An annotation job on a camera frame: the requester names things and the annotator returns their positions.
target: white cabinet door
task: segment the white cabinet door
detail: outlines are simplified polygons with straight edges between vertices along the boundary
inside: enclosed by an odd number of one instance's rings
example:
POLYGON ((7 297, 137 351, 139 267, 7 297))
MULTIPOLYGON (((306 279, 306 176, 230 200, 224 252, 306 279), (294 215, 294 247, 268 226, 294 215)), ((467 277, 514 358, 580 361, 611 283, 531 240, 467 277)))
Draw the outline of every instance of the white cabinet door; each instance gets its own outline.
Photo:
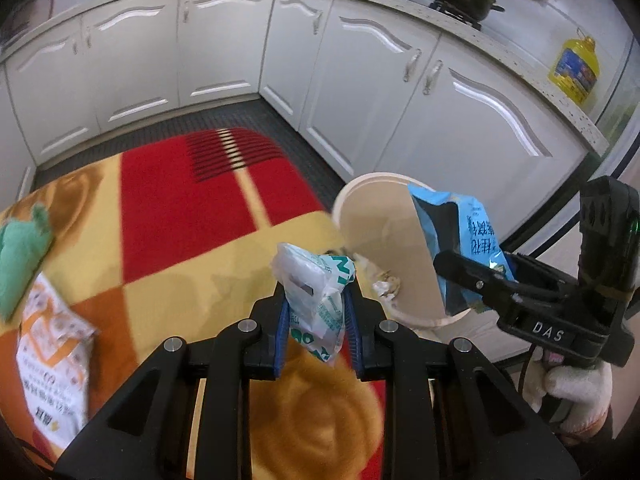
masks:
POLYGON ((75 18, 6 62, 15 113, 38 164, 100 133, 83 56, 80 18, 75 18))
POLYGON ((82 16, 86 70, 103 132, 178 107, 178 0, 119 0, 82 16))
POLYGON ((392 10, 334 1, 299 131, 344 180, 375 167, 437 38, 392 10))
POLYGON ((180 0, 182 106, 258 93, 273 0, 180 0))
POLYGON ((260 95, 295 129, 333 0, 275 0, 260 95))
POLYGON ((443 36, 376 170, 475 196, 504 239, 586 152, 523 82, 443 36))
POLYGON ((15 120, 0 66, 0 212, 31 190, 35 164, 15 120))

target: white glove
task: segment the white glove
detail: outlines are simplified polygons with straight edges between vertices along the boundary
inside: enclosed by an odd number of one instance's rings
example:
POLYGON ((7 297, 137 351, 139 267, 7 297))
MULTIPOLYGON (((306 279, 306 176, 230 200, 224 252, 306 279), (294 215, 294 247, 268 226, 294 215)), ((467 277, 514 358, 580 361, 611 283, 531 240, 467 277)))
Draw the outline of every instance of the white glove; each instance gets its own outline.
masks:
POLYGON ((611 364, 598 360, 594 368, 583 370, 559 366, 548 372, 531 360, 524 379, 522 397, 535 412, 546 394, 574 402, 560 429, 580 440, 598 433, 607 420, 611 402, 611 364))

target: plastic bag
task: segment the plastic bag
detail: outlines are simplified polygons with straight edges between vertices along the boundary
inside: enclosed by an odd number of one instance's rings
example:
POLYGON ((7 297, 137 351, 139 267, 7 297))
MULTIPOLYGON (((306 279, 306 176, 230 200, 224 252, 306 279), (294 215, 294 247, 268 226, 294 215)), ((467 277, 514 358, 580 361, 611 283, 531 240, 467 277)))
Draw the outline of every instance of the plastic bag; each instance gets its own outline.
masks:
POLYGON ((88 421, 94 333, 38 275, 22 313, 16 360, 36 427, 62 449, 88 421))
MULTIPOLYGON (((440 251, 451 249, 513 280, 507 259, 479 200, 414 184, 408 184, 408 189, 432 259, 440 251)), ((448 316, 468 308, 486 310, 476 292, 449 283, 440 276, 438 286, 448 316)))
POLYGON ((317 255, 291 244, 278 244, 271 262, 289 302, 293 339, 323 362, 332 362, 344 338, 341 293, 355 279, 346 256, 317 255))

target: cooking oil bottle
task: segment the cooking oil bottle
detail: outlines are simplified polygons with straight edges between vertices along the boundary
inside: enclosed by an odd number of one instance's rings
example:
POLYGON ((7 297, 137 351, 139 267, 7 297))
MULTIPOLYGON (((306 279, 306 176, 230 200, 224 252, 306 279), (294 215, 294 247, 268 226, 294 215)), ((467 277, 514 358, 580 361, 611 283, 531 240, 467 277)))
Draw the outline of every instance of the cooking oil bottle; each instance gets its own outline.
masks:
POLYGON ((584 102, 600 75, 596 42, 578 29, 578 40, 568 40, 549 71, 549 79, 558 85, 577 105, 584 102))

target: screw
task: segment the screw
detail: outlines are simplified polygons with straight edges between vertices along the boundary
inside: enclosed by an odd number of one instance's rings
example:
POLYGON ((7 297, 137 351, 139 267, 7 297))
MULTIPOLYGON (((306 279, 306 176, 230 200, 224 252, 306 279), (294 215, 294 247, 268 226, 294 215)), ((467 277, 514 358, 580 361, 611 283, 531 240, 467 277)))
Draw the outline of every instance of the screw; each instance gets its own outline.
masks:
POLYGON ((398 323, 393 319, 385 319, 384 321, 380 321, 380 330, 382 330, 382 332, 393 333, 398 330, 398 323))
POLYGON ((240 332, 253 332, 258 324, 253 319, 243 319, 238 323, 238 330, 240 332))
POLYGON ((458 352, 469 352, 473 348, 471 341, 463 337, 457 337, 453 340, 453 348, 458 352))
POLYGON ((162 345, 167 352, 175 352, 182 347, 182 339, 179 337, 170 337, 164 340, 162 345))

